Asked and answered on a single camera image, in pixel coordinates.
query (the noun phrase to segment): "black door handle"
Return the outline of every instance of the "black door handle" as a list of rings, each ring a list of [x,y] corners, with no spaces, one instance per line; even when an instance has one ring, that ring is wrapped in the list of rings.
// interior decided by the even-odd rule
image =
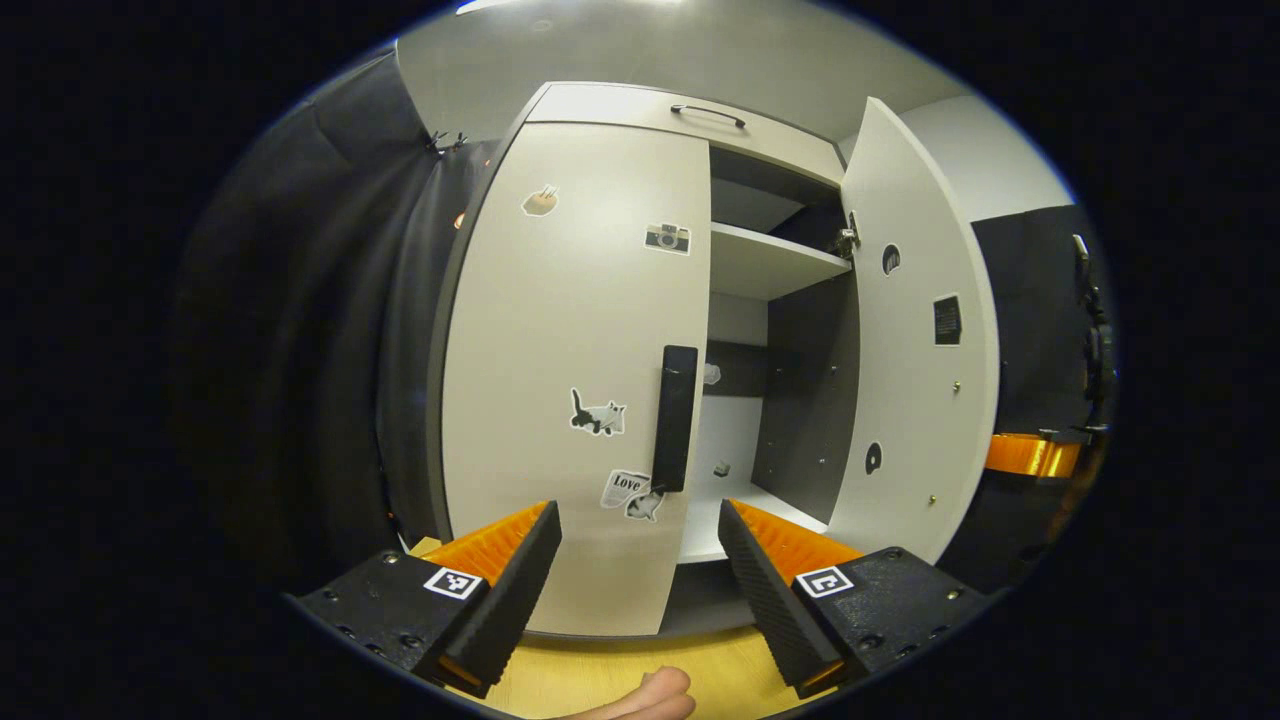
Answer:
[[[672,113],[680,114],[681,110],[701,110],[703,113],[710,113],[713,115],[719,115],[722,118],[728,118],[728,119],[733,120],[733,124],[737,126],[737,127],[740,127],[740,128],[745,128],[746,127],[746,120],[744,120],[742,118],[739,118],[737,115],[730,115],[728,113],[721,113],[719,110],[712,110],[710,108],[699,108],[698,105],[672,105],[671,106],[671,111]]]
[[[698,348],[666,346],[662,351],[662,387],[658,391],[658,438],[653,446],[653,492],[685,489],[696,379]]]

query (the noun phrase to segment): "wooden floor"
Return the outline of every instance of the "wooden floor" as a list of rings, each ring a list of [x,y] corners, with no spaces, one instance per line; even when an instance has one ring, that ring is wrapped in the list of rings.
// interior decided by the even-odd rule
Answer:
[[[663,665],[689,674],[689,694],[698,702],[694,719],[751,720],[801,702],[782,683],[764,635],[754,626],[673,641],[526,637],[502,682],[479,702],[521,717],[557,717],[612,702],[635,689],[644,673]]]

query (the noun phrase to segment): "finger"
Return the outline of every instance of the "finger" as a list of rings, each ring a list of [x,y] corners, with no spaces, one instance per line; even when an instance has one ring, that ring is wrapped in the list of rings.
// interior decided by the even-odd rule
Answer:
[[[689,689],[689,675],[678,667],[659,667],[645,673],[640,687],[626,696],[600,707],[593,707],[559,720],[613,720],[628,712],[644,710]]]
[[[677,694],[657,705],[620,715],[614,720],[685,720],[685,717],[694,714],[695,707],[698,707],[698,703],[694,702],[694,698],[686,694]]]

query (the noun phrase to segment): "drawer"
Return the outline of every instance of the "drawer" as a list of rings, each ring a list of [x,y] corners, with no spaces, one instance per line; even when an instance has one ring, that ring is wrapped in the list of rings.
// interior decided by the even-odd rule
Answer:
[[[672,105],[690,105],[673,113]],[[716,110],[744,120],[744,127]],[[605,123],[677,132],[750,155],[829,186],[845,168],[836,146],[815,135],[732,105],[625,85],[552,83],[525,122]]]

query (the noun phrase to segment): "open cabinet door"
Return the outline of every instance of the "open cabinet door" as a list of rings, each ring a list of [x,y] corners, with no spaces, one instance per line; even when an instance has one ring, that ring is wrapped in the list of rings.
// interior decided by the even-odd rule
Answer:
[[[556,500],[563,539],[527,628],[654,634],[687,500],[636,491],[655,446],[691,455],[695,442],[710,296],[707,141],[526,123],[475,223],[444,364],[453,536]],[[663,224],[676,228],[666,241]],[[685,348],[680,368],[667,346]],[[678,406],[664,404],[664,375],[681,380]],[[671,457],[659,465],[678,465],[682,479],[687,460],[678,447]]]
[[[827,533],[936,562],[978,487],[996,418],[996,306],[937,163],[874,97],[840,186],[860,238],[858,414]]]

